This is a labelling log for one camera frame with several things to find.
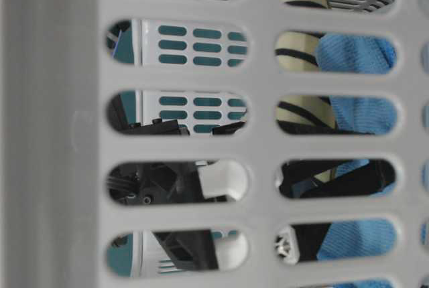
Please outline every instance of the blue cloth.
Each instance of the blue cloth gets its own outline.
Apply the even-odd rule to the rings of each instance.
[[[383,39],[328,34],[316,50],[322,71],[385,74],[393,67],[396,54],[393,46]],[[380,98],[330,98],[340,129],[382,135],[396,123],[394,106]],[[353,161],[340,166],[337,176],[367,164],[367,160]],[[391,191],[387,187],[380,194]],[[395,230],[385,220],[358,220],[332,224],[320,250],[319,260],[375,256],[387,253],[395,242]],[[340,288],[391,288],[387,281],[370,280],[339,284]]]

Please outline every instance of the fabric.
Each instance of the fabric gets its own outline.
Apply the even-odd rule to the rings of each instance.
[[[393,67],[396,54],[383,39],[328,34],[316,49],[316,59],[322,71],[385,74]],[[396,123],[394,106],[380,98],[330,98],[340,129],[361,133],[386,134]],[[353,161],[340,166],[337,176],[367,164]],[[390,192],[393,184],[380,194]],[[383,255],[395,243],[395,230],[385,220],[358,220],[332,224],[318,253],[319,260]],[[340,288],[390,288],[383,280],[359,281],[335,285]]]

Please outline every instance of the black object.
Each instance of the black object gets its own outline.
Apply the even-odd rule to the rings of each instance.
[[[120,96],[112,100],[107,114],[113,128],[128,135],[189,135],[177,121],[156,119],[152,125],[129,125]],[[226,200],[226,197],[204,198],[195,162],[123,164],[111,172],[107,185],[112,198],[123,204]],[[154,235],[177,269],[201,271],[219,268],[210,230],[155,232]],[[112,245],[124,245],[126,239],[117,238]]]
[[[244,122],[237,122],[228,125],[223,125],[219,127],[214,127],[212,129],[213,135],[232,135],[237,132],[241,127],[244,126]]]
[[[125,246],[128,243],[128,236],[119,236],[114,241],[112,241],[111,246],[119,248]]]
[[[177,269],[218,269],[210,230],[156,232],[155,236]]]
[[[342,129],[332,129],[330,127],[313,126],[287,121],[277,121],[277,123],[283,131],[293,135],[370,135],[368,133],[344,131]]]
[[[287,121],[277,121],[280,128],[293,135],[370,135],[369,133],[358,133],[345,131],[342,129],[332,129],[326,126],[313,126]],[[237,122],[229,125],[223,125],[212,129],[213,135],[232,135],[240,128],[244,127],[245,122]]]
[[[106,44],[110,50],[115,49],[116,44],[118,43],[119,34],[126,32],[131,27],[130,21],[122,21],[114,25],[107,34]]]
[[[332,169],[347,161],[298,161],[289,166],[283,166],[284,181],[280,192],[285,196],[291,195],[291,184],[300,182],[311,173],[320,173]],[[350,171],[332,181],[308,190],[301,198],[324,198],[339,196],[364,196],[384,190],[394,182],[395,171],[385,161],[374,160],[367,165]],[[320,250],[330,223],[299,224],[292,226],[296,233],[300,249],[300,261],[314,261]]]

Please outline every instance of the teal slot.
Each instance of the teal slot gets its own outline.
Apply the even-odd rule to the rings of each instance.
[[[206,39],[220,39],[222,37],[222,33],[219,30],[195,29],[194,37]]]
[[[229,46],[228,53],[236,55],[245,55],[247,54],[247,47],[244,46]]]
[[[232,98],[228,100],[228,105],[231,107],[246,107],[246,104],[238,98]]]
[[[194,50],[196,52],[220,52],[222,47],[218,44],[204,44],[202,42],[197,42],[194,44]]]
[[[188,113],[185,111],[161,111],[160,117],[162,119],[186,119]]]
[[[213,57],[195,57],[194,64],[199,66],[220,66],[222,64],[222,60],[220,58]]]
[[[186,42],[177,42],[174,40],[161,40],[158,43],[158,46],[161,49],[185,50],[188,45],[186,44]]]
[[[185,97],[163,96],[160,98],[160,104],[164,106],[184,106],[188,104]]]
[[[212,129],[218,127],[219,125],[195,125],[194,132],[195,133],[211,133]]]
[[[221,106],[222,100],[219,98],[203,98],[197,97],[194,99],[195,106]]]
[[[159,58],[162,64],[176,64],[176,65],[185,65],[188,61],[185,56],[181,55],[160,55]]]
[[[158,32],[162,35],[186,35],[185,27],[176,27],[174,25],[161,25]]]
[[[239,64],[241,64],[242,62],[243,62],[242,59],[230,59],[230,60],[228,60],[228,66],[229,67],[236,67]]]
[[[241,119],[241,117],[244,116],[244,112],[229,112],[228,113],[228,118],[233,120],[233,121],[238,121],[239,119]]]
[[[228,33],[228,39],[233,40],[234,42],[245,42],[246,41],[246,37],[240,32]]]
[[[221,117],[221,112],[198,111],[194,113],[195,119],[220,119]]]

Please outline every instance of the striped fabric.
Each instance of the striped fabric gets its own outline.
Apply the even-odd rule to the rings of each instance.
[[[328,0],[281,0],[288,5],[330,9]],[[318,70],[316,48],[320,33],[287,31],[275,46],[275,55],[285,70],[313,72]],[[276,109],[276,119],[307,125],[335,128],[335,116],[329,98],[317,96],[286,96]],[[333,177],[332,171],[317,176],[322,182]]]

